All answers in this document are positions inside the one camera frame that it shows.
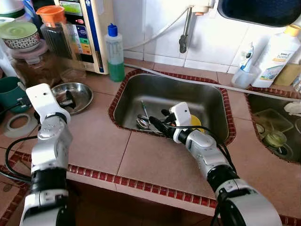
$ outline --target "kitchen counter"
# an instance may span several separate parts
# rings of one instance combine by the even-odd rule
[[[131,59],[127,63],[158,71],[210,78],[225,85],[229,84],[232,77],[231,74]],[[110,120],[108,108],[120,83],[110,81],[108,76],[88,74],[85,83],[94,91],[94,100],[83,113],[71,118],[69,129],[73,142],[69,149],[67,177],[213,215],[216,204],[213,201],[214,193],[184,145],[163,137],[118,128]],[[266,149],[256,137],[244,94],[229,90],[228,94],[236,127],[236,137],[228,149],[238,175],[267,197],[280,215],[301,218],[300,165],[279,159]],[[6,148],[13,140],[1,133],[0,147]],[[17,154],[30,154],[35,142],[25,141],[13,150]]]

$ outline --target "dish soap bottle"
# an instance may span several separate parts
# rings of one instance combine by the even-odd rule
[[[275,34],[270,38],[255,64],[261,72],[251,83],[252,86],[268,88],[272,85],[274,79],[301,45],[297,38],[299,30],[299,26],[290,25],[283,33]]]
[[[125,78],[122,35],[118,33],[116,25],[108,26],[108,34],[105,36],[107,58],[110,79],[112,81],[123,81]]]

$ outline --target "stainless steel bowl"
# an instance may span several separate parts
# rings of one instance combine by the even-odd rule
[[[85,84],[68,82],[52,88],[52,93],[58,102],[67,100],[66,91],[70,91],[75,101],[75,108],[65,107],[70,115],[77,114],[84,110],[93,100],[93,91]]]

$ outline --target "robotic arm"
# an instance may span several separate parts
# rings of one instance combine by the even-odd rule
[[[47,84],[26,90],[40,115],[38,143],[32,150],[32,183],[25,198],[20,226],[72,226],[75,220],[67,208],[66,171],[68,148],[72,141],[67,123],[69,113],[62,109]],[[162,110],[164,122],[150,117],[150,123],[167,137],[185,147],[215,192],[224,226],[281,226],[273,205],[236,174],[233,165],[218,148],[216,140],[188,128],[190,112],[185,102]]]
[[[215,216],[220,214],[224,226],[282,226],[274,206],[239,178],[212,136],[197,129],[184,129],[191,126],[185,102],[173,106],[169,115],[166,110],[162,113],[177,126],[168,126],[154,117],[150,117],[150,123],[175,142],[183,143],[195,158],[215,193],[218,202]]]

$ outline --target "green liquid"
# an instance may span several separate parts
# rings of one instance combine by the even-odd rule
[[[125,78],[124,63],[112,65],[108,62],[110,79],[112,81],[123,81]]]

